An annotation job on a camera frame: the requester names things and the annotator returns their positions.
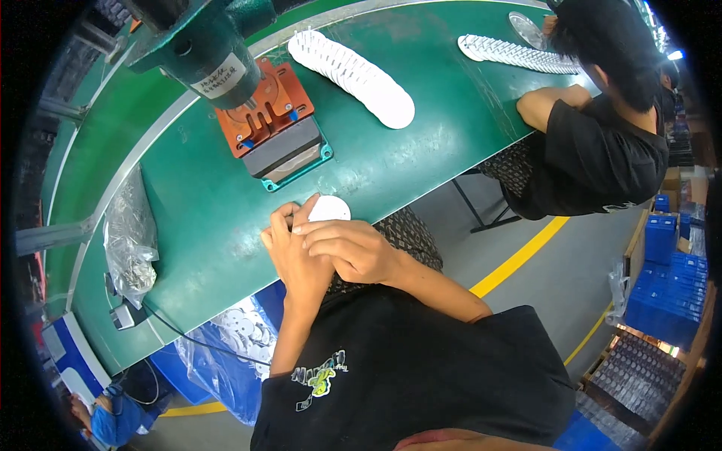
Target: black cable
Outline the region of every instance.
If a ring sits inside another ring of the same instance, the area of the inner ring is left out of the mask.
[[[169,329],[171,329],[173,332],[177,333],[178,335],[182,336],[183,338],[185,338],[185,339],[188,340],[188,341],[193,341],[194,343],[199,344],[199,345],[201,345],[201,346],[205,346],[206,348],[215,349],[215,350],[218,351],[218,352],[222,352],[222,353],[228,354],[228,355],[230,355],[230,356],[234,356],[234,357],[236,357],[237,359],[250,360],[250,361],[253,362],[253,363],[258,363],[258,364],[261,364],[261,365],[266,365],[267,367],[270,367],[270,366],[271,366],[270,363],[261,362],[261,361],[259,361],[259,360],[252,359],[252,358],[246,357],[246,356],[239,356],[239,355],[236,354],[235,352],[227,351],[226,349],[217,348],[216,346],[211,346],[211,345],[209,345],[209,344],[203,343],[202,341],[195,340],[195,339],[187,336],[185,333],[183,333],[183,332],[179,331],[178,329],[174,328],[174,327],[171,326],[170,324],[168,324],[168,321],[166,321],[166,320],[164,320],[163,318],[161,318],[160,315],[158,315],[156,312],[150,310],[147,306],[144,306],[144,307],[145,307],[145,310],[147,310],[151,315],[153,315],[153,316],[155,316],[156,318],[158,318],[161,323],[165,324],[165,325],[166,325]]]

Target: gray floor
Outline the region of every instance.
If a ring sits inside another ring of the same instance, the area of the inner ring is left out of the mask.
[[[483,175],[459,179],[485,222],[505,207],[498,183]],[[444,258],[444,273],[472,287],[543,229],[551,220],[519,221],[469,234],[476,219],[450,183],[412,204],[426,223]],[[570,219],[536,254],[484,300],[495,312],[533,306],[560,356],[566,359],[609,304],[606,275],[612,259],[625,251],[641,209]],[[589,368],[611,338],[606,324],[567,366],[572,381]],[[252,429],[229,413],[159,419],[151,433],[138,437],[138,450],[247,450]]]

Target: white plastic part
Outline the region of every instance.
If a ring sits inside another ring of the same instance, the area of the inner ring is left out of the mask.
[[[474,61],[494,61],[548,74],[580,74],[576,61],[486,36],[464,35],[456,40],[461,52]]]
[[[314,30],[296,32],[288,53],[356,97],[389,128],[404,128],[414,120],[414,101],[386,72],[350,48]]]
[[[308,221],[331,221],[332,219],[350,221],[351,210],[348,204],[336,196],[319,197],[308,215]]]

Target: light fixture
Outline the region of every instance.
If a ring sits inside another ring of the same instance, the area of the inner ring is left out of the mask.
[[[681,50],[675,50],[674,52],[667,55],[667,59],[669,59],[670,61],[674,61],[676,59],[682,59],[682,58],[684,58],[684,54],[682,53]]]

